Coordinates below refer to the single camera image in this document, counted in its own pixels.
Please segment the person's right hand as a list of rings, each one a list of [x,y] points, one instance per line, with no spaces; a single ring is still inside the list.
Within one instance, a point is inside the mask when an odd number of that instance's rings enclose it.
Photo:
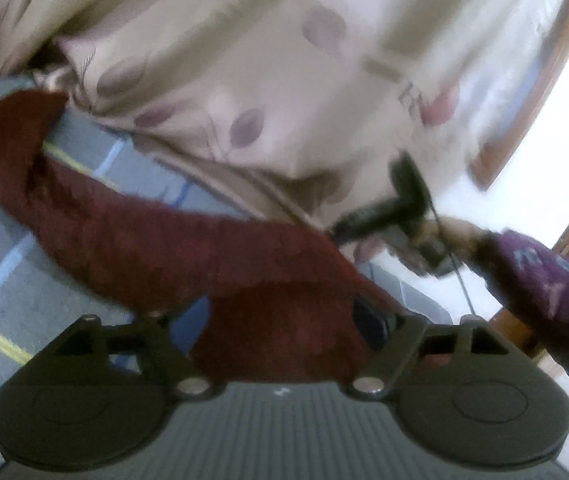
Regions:
[[[489,230],[463,219],[423,219],[411,226],[406,242],[394,252],[417,275],[443,278],[471,263],[489,235]]]

